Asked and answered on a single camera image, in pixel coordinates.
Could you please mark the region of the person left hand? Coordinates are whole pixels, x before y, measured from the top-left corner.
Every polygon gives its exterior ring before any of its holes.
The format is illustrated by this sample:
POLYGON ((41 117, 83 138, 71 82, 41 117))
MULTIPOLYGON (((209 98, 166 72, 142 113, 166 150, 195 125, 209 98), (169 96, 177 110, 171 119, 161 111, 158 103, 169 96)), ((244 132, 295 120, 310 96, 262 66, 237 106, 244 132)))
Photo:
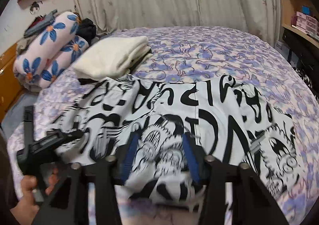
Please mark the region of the person left hand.
POLYGON ((37 187, 35 176, 26 175, 21 180, 23 197, 16 207, 10 209, 18 224, 32 224, 39 206, 36 205, 32 191, 37 187))

